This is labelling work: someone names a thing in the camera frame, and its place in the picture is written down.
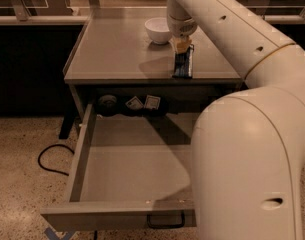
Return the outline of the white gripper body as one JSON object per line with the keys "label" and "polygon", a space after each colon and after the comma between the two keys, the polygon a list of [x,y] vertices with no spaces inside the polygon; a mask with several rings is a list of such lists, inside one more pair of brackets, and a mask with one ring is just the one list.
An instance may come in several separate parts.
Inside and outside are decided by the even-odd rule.
{"label": "white gripper body", "polygon": [[190,16],[184,18],[175,18],[171,15],[167,16],[167,24],[170,32],[174,37],[186,37],[192,35],[198,25]]}

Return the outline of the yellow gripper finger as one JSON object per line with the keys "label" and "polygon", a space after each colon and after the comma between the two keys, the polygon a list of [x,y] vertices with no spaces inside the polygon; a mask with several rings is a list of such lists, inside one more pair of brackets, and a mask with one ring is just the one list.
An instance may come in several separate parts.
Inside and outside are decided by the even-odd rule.
{"label": "yellow gripper finger", "polygon": [[186,53],[192,43],[192,40],[189,36],[173,37],[172,40],[176,54]]}

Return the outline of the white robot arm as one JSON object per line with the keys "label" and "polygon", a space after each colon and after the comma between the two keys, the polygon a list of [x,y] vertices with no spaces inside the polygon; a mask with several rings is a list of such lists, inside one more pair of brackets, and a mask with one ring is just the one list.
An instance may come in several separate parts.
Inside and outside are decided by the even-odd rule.
{"label": "white robot arm", "polygon": [[245,82],[198,117],[191,185],[200,240],[303,240],[305,51],[236,0],[168,0]]}

